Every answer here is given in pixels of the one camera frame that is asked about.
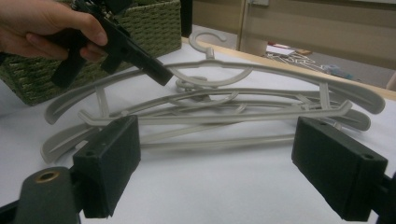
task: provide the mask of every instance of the clothes hanger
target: clothes hanger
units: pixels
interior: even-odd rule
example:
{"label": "clothes hanger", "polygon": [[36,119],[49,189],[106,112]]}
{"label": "clothes hanger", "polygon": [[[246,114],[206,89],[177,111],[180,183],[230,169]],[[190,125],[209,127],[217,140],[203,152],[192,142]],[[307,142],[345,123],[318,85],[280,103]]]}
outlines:
{"label": "clothes hanger", "polygon": [[[248,74],[250,74],[251,71],[253,70],[258,70],[261,71],[262,69],[260,67],[255,67],[255,65],[251,65],[251,64],[245,64],[245,63],[225,63],[225,62],[221,62],[218,61],[216,59],[214,59],[214,54],[210,53],[210,57],[207,57],[209,59],[206,59],[205,61],[200,61],[198,63],[176,63],[176,64],[168,64],[166,66],[169,66],[171,68],[175,68],[175,69],[180,69],[180,68],[190,68],[190,67],[199,67],[202,65],[210,65],[210,66],[219,66],[220,67],[226,67],[226,68],[237,68],[237,69],[241,69],[243,68],[243,72],[237,76],[237,78],[230,78],[229,80],[227,80],[224,83],[233,83],[233,81],[238,81],[238,78],[242,77],[242,76],[246,76]],[[179,72],[178,70],[175,70],[177,75],[183,78],[183,74],[181,72]],[[101,79],[89,86],[85,86],[82,87],[80,89],[76,89],[74,91],[71,91],[67,94],[65,94],[64,96],[61,96],[60,98],[58,98],[57,100],[55,100],[49,107],[48,110],[46,111],[46,120],[49,123],[54,123],[56,122],[56,120],[62,115],[62,113],[64,113],[68,108],[70,108],[73,104],[75,104],[76,102],[78,102],[79,100],[85,98],[86,96],[92,94],[95,92],[97,92],[98,95],[98,102],[101,104],[101,108],[102,108],[102,117],[101,118],[97,118],[94,119],[92,116],[90,116],[89,114],[87,114],[84,111],[81,111],[79,113],[79,115],[84,118],[86,121],[88,121],[90,124],[94,124],[94,125],[106,125],[106,122],[111,120],[113,115],[109,114],[109,110],[108,110],[108,105],[106,103],[106,97],[104,97],[105,92],[104,92],[104,87],[111,85],[115,82],[118,82],[120,80],[124,80],[126,78],[129,77],[134,77],[134,76],[139,76],[142,75],[142,73],[140,71],[134,71],[132,73],[126,73],[126,74],[121,74],[118,76],[114,76],[110,77],[110,78],[105,78],[105,79]],[[373,93],[372,91],[364,91],[364,88],[360,88],[358,87],[357,90],[358,93],[354,93],[351,91],[340,91],[339,89],[341,89],[342,87],[345,87],[345,85],[349,86],[349,84],[346,83],[339,83],[339,82],[332,82],[330,85],[320,82],[322,80],[322,78],[313,78],[310,79],[309,77],[306,77],[306,75],[303,76],[303,78],[299,77],[300,74],[292,74],[291,76],[289,76],[289,74],[287,74],[287,76],[289,77],[297,77],[299,79],[303,79],[305,81],[311,82],[311,83],[317,83],[319,84],[319,88],[320,89],[326,89],[326,91],[320,91],[319,93],[317,92],[307,92],[305,91],[304,93],[309,94],[319,94],[319,98],[321,99],[320,101],[320,106],[322,108],[324,108],[325,110],[331,110],[332,113],[329,114],[321,114],[318,111],[313,111],[310,112],[311,115],[313,117],[318,116],[318,118],[322,118],[324,115],[325,116],[329,116],[332,117],[332,119],[337,120],[338,122],[345,122],[347,125],[352,126],[352,127],[358,127],[360,129],[365,129],[364,127],[368,127],[370,126],[370,120],[368,119],[367,116],[365,116],[364,114],[358,112],[358,111],[354,111],[354,110],[350,110],[351,107],[351,103],[349,101],[345,100],[345,96],[347,97],[351,97],[352,101],[354,101],[356,104],[363,106],[365,109],[367,109],[369,112],[372,113],[379,113],[383,107],[385,106],[385,101],[380,98],[378,95],[376,95],[375,93]],[[219,82],[215,82],[215,84],[213,84],[214,82],[207,82],[205,80],[200,80],[199,78],[194,78],[192,83],[189,83],[190,86],[194,86],[195,88],[204,88],[204,87],[218,87],[219,85],[222,85],[222,83]],[[334,94],[333,92],[329,93],[328,89],[333,89],[336,90],[336,92],[338,93],[342,93],[343,97],[339,96],[338,94]],[[208,90],[199,90],[201,91],[201,95],[208,95]],[[285,93],[284,91],[277,91],[278,94],[283,93],[284,95],[288,95],[288,93]],[[220,100],[218,102],[214,102],[214,101],[209,101],[209,102],[203,102],[200,105],[186,105],[184,103],[180,103],[178,100],[181,99],[176,99],[176,100],[171,100],[168,101],[167,103],[171,103],[174,105],[178,105],[181,107],[186,107],[186,106],[192,106],[194,108],[199,108],[199,107],[206,107],[206,106],[215,106],[215,105],[220,105],[220,104],[228,104],[232,99],[234,99],[236,97],[237,94],[240,93],[240,89],[238,90],[233,90],[233,92],[229,93],[229,97],[225,97],[223,100]],[[194,97],[196,97],[198,94],[197,92],[194,92],[193,95]],[[295,98],[299,99],[299,100],[305,100],[305,102],[307,103],[307,101],[310,101],[308,97],[304,96],[303,94],[298,93],[298,94],[294,94]],[[369,98],[369,99],[377,99],[380,98],[381,100],[375,101],[375,102],[371,102],[371,100],[366,100],[365,98]],[[131,111],[139,111],[142,110],[144,107],[149,107],[152,106],[153,102],[150,101],[148,103],[146,103],[145,105],[140,105],[140,107],[138,106],[137,108],[130,108],[130,111],[121,111],[121,114],[125,115],[127,113],[130,113]],[[339,105],[339,107],[337,109],[334,109],[334,104]],[[287,119],[287,118],[291,118],[292,116],[296,116],[298,115],[296,112],[296,108],[293,108],[293,110],[285,111],[284,113],[267,113],[266,115],[264,115],[263,117],[256,117],[253,119]],[[170,121],[170,123],[173,123],[175,121],[177,121],[179,118],[175,119],[172,117],[165,117],[165,119],[168,119]],[[139,120],[145,120],[143,121],[146,123],[154,123],[154,124],[159,124],[159,118],[151,118],[151,117],[143,117],[142,119]],[[198,124],[202,124],[204,120],[204,123],[217,123],[218,122],[218,118],[212,118],[212,119],[207,119],[207,118],[196,118],[194,119],[194,121],[188,121],[188,123],[198,123]],[[218,124],[205,124],[205,125],[201,125],[198,127],[192,127],[189,130],[175,130],[174,133],[159,133],[157,134],[155,137],[151,137],[151,139],[160,139],[160,138],[164,138],[165,136],[171,136],[171,135],[177,135],[177,134],[183,134],[183,133],[191,133],[191,132],[195,132],[197,130],[207,130],[208,128],[215,128],[218,126],[222,126],[222,125],[228,125],[228,124],[232,124],[232,123],[236,123],[236,122],[240,122],[243,121],[241,119],[240,115],[231,115],[228,118],[223,119],[223,123],[218,125]],[[92,127],[89,128],[92,132],[92,134],[94,132],[98,132],[100,130],[100,128],[96,128],[93,129]],[[87,135],[90,135],[90,132],[87,132],[87,127],[86,126],[78,126],[78,127],[72,127],[70,128],[70,130],[72,130],[73,132],[64,132],[64,133],[59,133],[59,134],[55,134],[53,136],[53,138],[51,138],[51,140],[54,139],[59,139],[61,136],[64,137],[65,135],[67,135],[69,133],[75,133],[75,135],[73,136],[69,136],[69,138],[67,138],[69,140],[69,142],[66,141],[65,144],[58,144],[56,145],[57,149],[54,149],[54,144],[53,142],[57,142],[57,141],[52,141],[52,144],[45,144],[45,149],[51,148],[51,150],[42,150],[42,154],[44,153],[45,155],[53,155],[51,158],[50,156],[48,156],[48,160],[46,161],[54,161],[57,158],[59,158],[59,155],[62,155],[66,150],[68,150],[70,148],[70,146],[77,144],[78,142],[80,142],[81,138],[87,137]],[[221,141],[215,141],[213,143],[211,143],[213,146],[216,145],[218,146],[218,143]]]}
{"label": "clothes hanger", "polygon": [[[196,36],[198,36],[198,34],[193,34],[192,36],[193,38],[190,38],[190,42],[196,42],[196,40],[194,39],[196,38]],[[211,50],[210,49],[211,48],[205,49],[205,52],[213,51],[213,49]],[[258,71],[264,73],[273,73],[280,76],[293,77],[316,85],[319,85],[319,83],[327,83],[330,91],[346,97],[347,99],[351,100],[353,103],[360,105],[362,108],[373,114],[380,113],[385,107],[385,100],[381,96],[379,96],[373,91],[370,91],[361,86],[357,86],[351,83],[341,82],[333,79],[327,79],[325,77],[314,77],[296,71],[290,71],[282,68],[274,68],[261,64],[226,63],[214,59],[214,55],[212,56],[212,53],[210,53],[209,56],[207,56],[207,58],[208,59],[202,60],[200,62],[167,64],[166,67],[174,71],[175,76],[179,77],[181,80],[188,81],[191,85],[195,85],[195,86],[218,87],[219,85],[222,86],[226,84],[231,84],[240,80],[239,79],[240,77],[250,74],[251,71]],[[197,68],[203,66],[242,69],[243,72],[241,74],[243,75],[240,74],[237,75],[236,77],[232,77],[226,80],[213,82],[213,81],[200,80],[194,77],[188,77],[179,71],[180,69],[184,69],[184,68]],[[127,72],[116,76],[106,77],[97,80],[96,82],[90,85],[70,91],[62,95],[61,97],[57,98],[55,101],[53,101],[53,103],[46,110],[45,119],[50,124],[55,123],[56,120],[71,106],[73,106],[80,100],[84,99],[88,95],[93,94],[96,86],[106,87],[116,82],[122,81],[124,79],[130,77],[136,77],[140,75],[143,75],[141,71]]]}

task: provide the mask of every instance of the green woven basket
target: green woven basket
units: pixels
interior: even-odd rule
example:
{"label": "green woven basket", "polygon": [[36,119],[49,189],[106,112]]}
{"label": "green woven basket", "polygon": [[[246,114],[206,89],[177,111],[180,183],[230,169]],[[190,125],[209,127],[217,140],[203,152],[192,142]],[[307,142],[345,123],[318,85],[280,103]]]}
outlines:
{"label": "green woven basket", "polygon": [[[133,40],[154,57],[181,47],[179,0],[140,0],[140,4],[129,8],[119,18],[119,22],[132,35]],[[0,66],[0,78],[27,105],[36,105],[65,91],[108,76],[100,68],[100,63],[87,63],[72,86],[63,90],[50,81],[59,63],[41,58],[7,56]],[[123,63],[120,70],[130,66]]]}

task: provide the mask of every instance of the white table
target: white table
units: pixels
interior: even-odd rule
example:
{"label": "white table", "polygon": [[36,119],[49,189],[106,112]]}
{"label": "white table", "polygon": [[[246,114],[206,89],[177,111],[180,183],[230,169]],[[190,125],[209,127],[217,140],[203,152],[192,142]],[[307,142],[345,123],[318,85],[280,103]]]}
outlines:
{"label": "white table", "polygon": [[[217,53],[216,56],[223,61],[245,62],[227,54]],[[181,50],[162,56],[160,60],[164,63],[180,63],[204,58],[202,53],[183,44]],[[215,71],[211,76],[227,77],[230,73]],[[251,74],[233,86],[318,89],[299,80],[258,73]],[[161,87],[146,76],[135,77],[107,88],[106,92],[110,107],[120,109],[166,94],[175,94],[175,80]],[[32,173],[50,166],[72,165],[71,153],[48,165],[41,159],[39,150],[54,133],[82,123],[77,116],[80,109],[92,113],[97,111],[97,103],[95,96],[90,96],[73,106],[57,123],[49,125],[43,118],[43,111],[49,102],[25,106],[3,86],[0,99],[3,111],[0,116],[0,205],[4,205],[19,198],[22,181]],[[372,120],[371,129],[364,133],[346,130],[346,133],[389,159],[386,174],[393,175],[396,171],[396,103],[387,100],[385,110],[378,115],[365,113]],[[181,139],[294,133],[295,123],[295,120],[245,123],[191,134]],[[141,134],[150,133],[152,129],[142,128]],[[142,161],[133,173],[114,217],[83,218],[82,223],[347,223],[298,171],[291,161],[290,153],[291,144],[194,151],[143,151]],[[375,223],[375,217],[372,213],[369,223]]]}

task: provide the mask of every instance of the wall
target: wall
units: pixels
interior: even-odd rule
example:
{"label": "wall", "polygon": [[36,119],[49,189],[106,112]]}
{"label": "wall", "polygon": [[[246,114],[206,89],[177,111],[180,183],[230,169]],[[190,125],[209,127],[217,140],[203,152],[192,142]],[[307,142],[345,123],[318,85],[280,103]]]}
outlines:
{"label": "wall", "polygon": [[254,50],[266,40],[396,69],[396,5],[270,0],[269,7],[244,8],[244,2],[194,0],[193,22],[240,34],[248,53],[260,54]]}

